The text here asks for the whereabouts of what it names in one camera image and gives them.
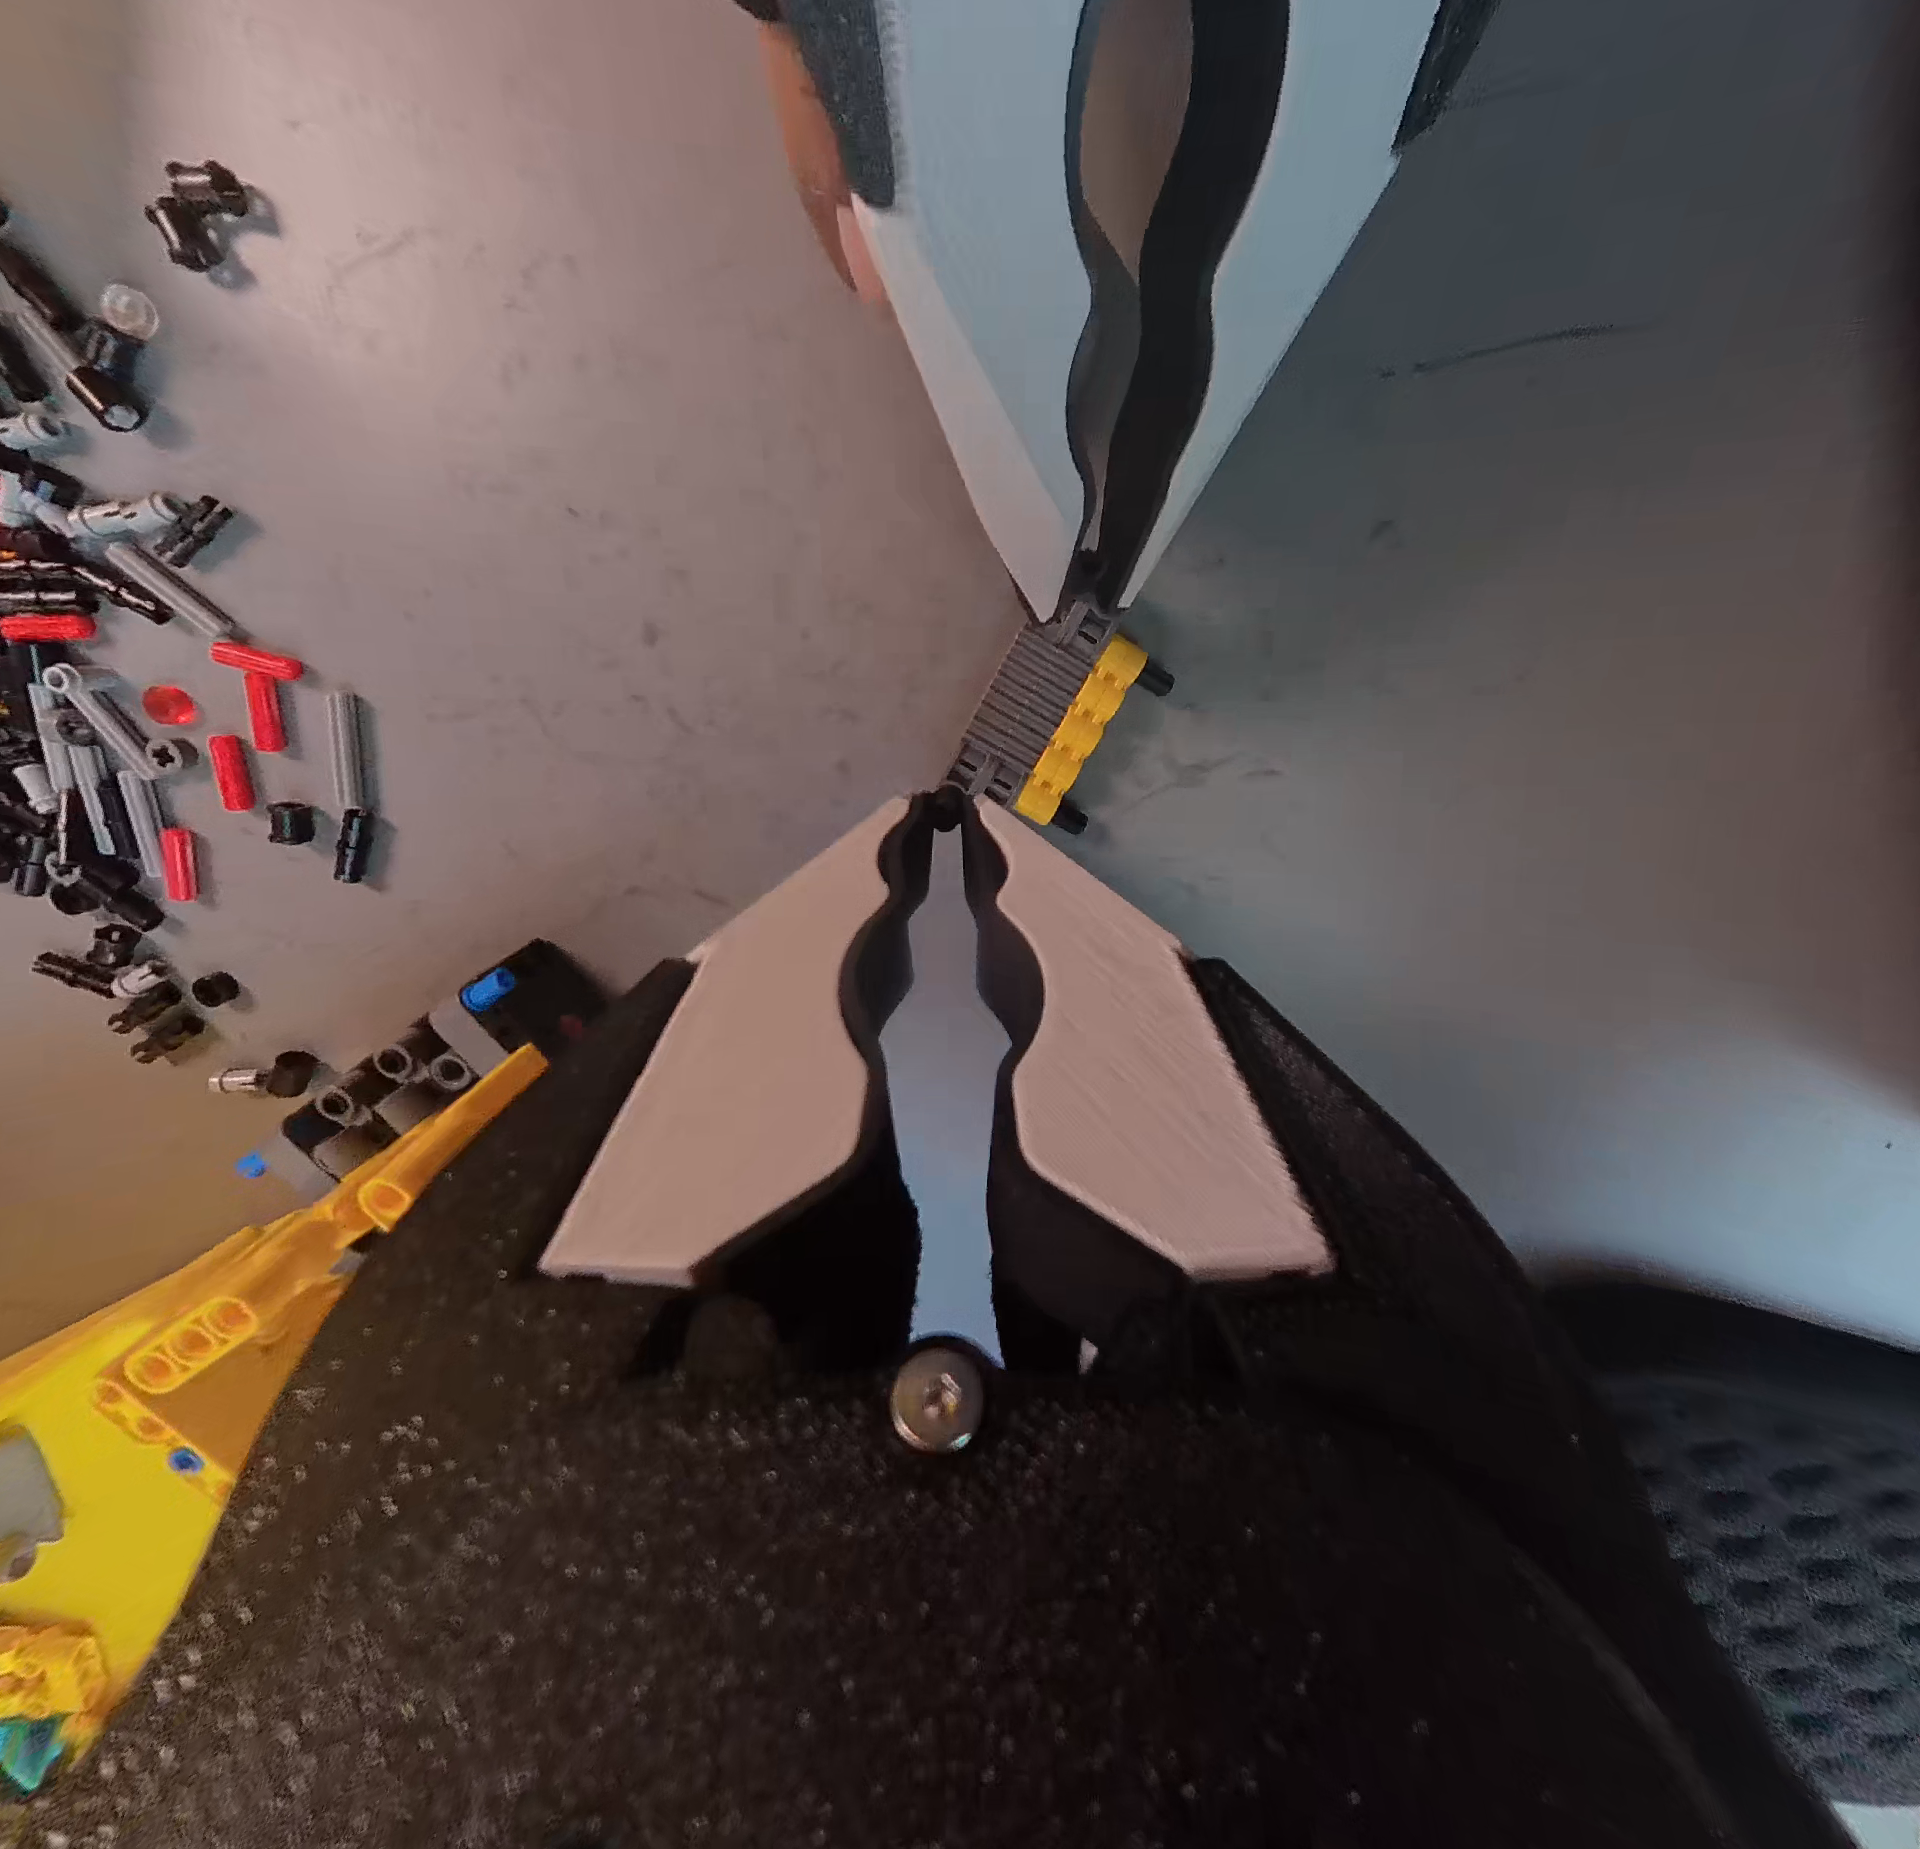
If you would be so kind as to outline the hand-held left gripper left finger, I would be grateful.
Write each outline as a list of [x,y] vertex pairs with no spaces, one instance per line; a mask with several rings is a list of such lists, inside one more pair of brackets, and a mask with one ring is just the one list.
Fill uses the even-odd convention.
[[808,1371],[912,1335],[922,1231],[881,1026],[914,982],[932,797],[877,807],[685,957],[685,987],[540,1265],[765,1311]]

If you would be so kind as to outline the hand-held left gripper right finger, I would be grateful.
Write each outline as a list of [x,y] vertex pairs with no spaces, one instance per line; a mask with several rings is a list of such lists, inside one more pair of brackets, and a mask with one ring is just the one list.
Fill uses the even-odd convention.
[[961,819],[995,1071],[986,1227],[1012,1371],[1077,1371],[1196,1290],[1330,1277],[1333,1239],[1196,961],[1012,810]]

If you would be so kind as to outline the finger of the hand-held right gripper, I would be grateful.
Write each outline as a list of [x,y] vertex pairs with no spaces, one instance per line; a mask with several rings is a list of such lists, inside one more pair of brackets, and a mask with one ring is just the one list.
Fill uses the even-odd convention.
[[894,199],[857,228],[981,528],[1033,620],[1096,492],[1101,235],[1077,166],[1108,0],[873,0]]
[[1190,0],[1108,452],[1098,602],[1138,600],[1396,171],[1452,0]]

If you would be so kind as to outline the yellow black lego model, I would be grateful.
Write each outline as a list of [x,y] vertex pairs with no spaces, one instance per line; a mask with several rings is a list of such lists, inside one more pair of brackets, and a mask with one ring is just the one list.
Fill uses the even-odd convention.
[[336,1074],[300,1051],[219,1071],[290,1102],[244,1172],[291,1172],[306,1202],[5,1360],[3,1720],[65,1718],[46,1782],[151,1660],[365,1250],[605,1003],[531,941]]

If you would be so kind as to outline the pile of small lego pins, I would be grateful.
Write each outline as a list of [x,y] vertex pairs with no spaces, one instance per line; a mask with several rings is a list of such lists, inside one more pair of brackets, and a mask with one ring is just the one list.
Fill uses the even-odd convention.
[[[248,630],[193,577],[237,521],[214,494],[89,492],[63,454],[86,434],[149,429],[153,401],[141,368],[158,331],[153,300],[109,283],[83,310],[58,276],[5,232],[5,785],[12,884],[99,908],[114,923],[86,962],[42,956],[35,974],[123,998],[114,1030],[136,1033],[141,1065],[193,1042],[237,981],[208,974],[184,996],[169,964],[139,945],[169,908],[202,897],[201,845],[160,799],[183,776],[205,773],[223,810],[263,818],[267,839],[306,849],[331,839],[331,878],[364,884],[379,846],[364,707],[349,690],[322,696],[330,807],[264,802],[256,766],[295,747],[291,692],[306,661]],[[205,659],[239,681],[244,726],[191,732],[205,710],[179,684],[151,684],[129,710],[129,679],[101,661],[101,630],[115,616],[183,629]]]

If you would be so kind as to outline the person's right hand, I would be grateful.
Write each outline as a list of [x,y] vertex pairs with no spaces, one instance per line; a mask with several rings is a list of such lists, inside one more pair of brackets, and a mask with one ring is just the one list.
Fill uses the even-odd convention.
[[761,22],[758,39],[786,166],[814,235],[839,283],[868,307],[891,315],[881,276],[853,214],[853,188],[837,134],[805,53],[780,22]]

